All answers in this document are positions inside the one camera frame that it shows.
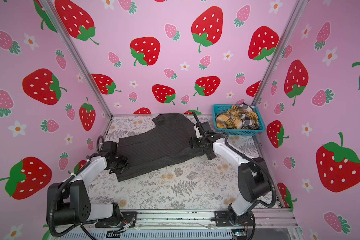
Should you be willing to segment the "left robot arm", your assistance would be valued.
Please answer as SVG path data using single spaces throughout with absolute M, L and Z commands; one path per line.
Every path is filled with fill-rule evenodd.
M 61 183 L 49 186 L 47 196 L 47 224 L 51 230 L 57 226 L 77 227 L 89 222 L 103 221 L 116 226 L 123 221 L 118 204 L 92 204 L 87 187 L 104 170 L 114 172 L 117 166 L 114 154 L 95 153 L 87 156 L 86 163 Z

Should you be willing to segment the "dark grey pinstripe shirt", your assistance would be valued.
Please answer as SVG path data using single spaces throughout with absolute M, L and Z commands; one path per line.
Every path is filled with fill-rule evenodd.
M 129 159 L 127 169 L 117 174 L 119 182 L 205 154 L 202 148 L 191 147 L 191 140 L 196 137 L 195 124 L 186 116 L 162 114 L 152 121 L 155 128 L 119 139 L 117 154 Z

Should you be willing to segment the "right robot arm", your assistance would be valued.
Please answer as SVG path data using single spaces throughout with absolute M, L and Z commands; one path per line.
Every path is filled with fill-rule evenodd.
M 231 225 L 243 224 L 257 205 L 266 208 L 276 205 L 276 186 L 263 158 L 245 155 L 220 134 L 193 138 L 191 147 L 203 150 L 210 160 L 219 155 L 237 168 L 240 196 L 229 204 L 224 216 Z

